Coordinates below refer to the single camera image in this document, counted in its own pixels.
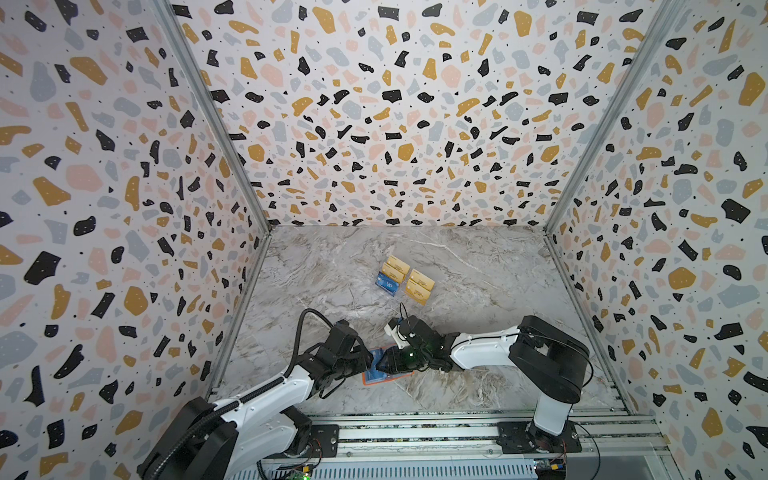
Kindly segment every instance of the terrazzo wallpaper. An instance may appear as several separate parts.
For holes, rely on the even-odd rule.
[[[273,225],[535,225],[660,1],[171,3]]]
[[[0,39],[0,478],[136,478],[206,392],[252,213],[146,2],[0,2]]]
[[[554,235],[691,479],[768,477],[766,45],[764,0],[684,8]]]

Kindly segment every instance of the wire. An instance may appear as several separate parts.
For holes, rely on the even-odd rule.
[[[582,427],[584,429],[584,431],[587,433],[587,435],[589,435],[590,440],[594,443],[594,447],[598,451],[598,468],[594,471],[594,474],[592,475],[592,478],[589,479],[589,480],[594,480],[598,476],[598,472],[600,471],[600,465],[602,463],[602,458],[600,457],[600,447],[598,447],[598,441],[594,439],[594,436],[592,436],[592,434],[589,432],[589,430],[587,430],[581,423],[574,422],[574,425],[579,425],[580,427]]]

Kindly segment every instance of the black bracket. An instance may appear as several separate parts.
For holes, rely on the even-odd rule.
[[[568,453],[581,452],[581,442],[578,440],[573,422],[566,422],[563,432],[558,437],[550,437],[549,435],[534,437],[528,432],[530,423],[528,421],[499,422],[497,424],[498,438],[496,443],[502,447],[502,453],[506,455],[539,451],[562,453],[563,444]]]

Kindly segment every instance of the blue package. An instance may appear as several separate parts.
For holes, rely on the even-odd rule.
[[[381,272],[376,276],[376,285],[386,290],[389,295],[395,296],[397,292],[398,283]]]

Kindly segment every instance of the gray marble surface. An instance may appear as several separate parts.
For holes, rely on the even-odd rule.
[[[402,290],[393,298],[375,285],[394,254],[436,281],[425,306]],[[347,319],[372,349],[393,343],[384,325],[403,301],[439,333],[483,333],[537,315],[584,344],[589,340],[536,227],[277,227],[247,314],[213,398],[228,397],[277,374],[288,363],[296,321],[311,306],[332,322]],[[323,341],[327,327],[308,316],[301,350]],[[594,353],[595,378],[576,408],[620,408]],[[307,414],[468,412],[533,409],[538,389],[518,369],[416,372],[364,386],[359,377]]]

